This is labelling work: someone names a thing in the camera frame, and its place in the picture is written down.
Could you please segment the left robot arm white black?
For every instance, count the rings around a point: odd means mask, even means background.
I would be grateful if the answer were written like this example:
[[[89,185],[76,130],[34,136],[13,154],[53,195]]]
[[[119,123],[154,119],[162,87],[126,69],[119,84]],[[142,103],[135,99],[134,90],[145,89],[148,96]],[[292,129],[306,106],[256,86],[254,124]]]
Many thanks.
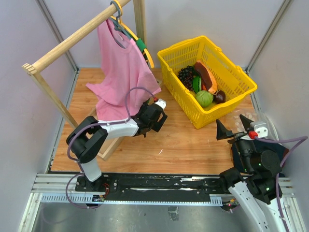
[[[89,189],[98,191],[103,187],[96,156],[104,142],[120,137],[145,136],[151,130],[159,132],[168,117],[164,112],[166,105],[162,99],[150,105],[145,102],[136,115],[120,121],[103,121],[88,116],[68,136],[69,151],[77,157]]]

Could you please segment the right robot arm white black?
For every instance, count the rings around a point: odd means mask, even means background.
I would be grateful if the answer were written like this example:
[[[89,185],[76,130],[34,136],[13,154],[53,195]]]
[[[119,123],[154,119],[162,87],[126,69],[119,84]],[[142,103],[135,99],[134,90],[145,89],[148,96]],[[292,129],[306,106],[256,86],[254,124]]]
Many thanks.
[[[217,140],[226,139],[235,145],[243,170],[249,177],[243,178],[235,167],[219,175],[219,189],[231,193],[238,201],[253,227],[258,232],[282,232],[286,230],[279,204],[282,193],[276,190],[276,175],[281,172],[276,152],[258,151],[255,138],[268,136],[267,124],[254,122],[244,115],[239,116],[245,131],[233,133],[220,120],[217,124]]]

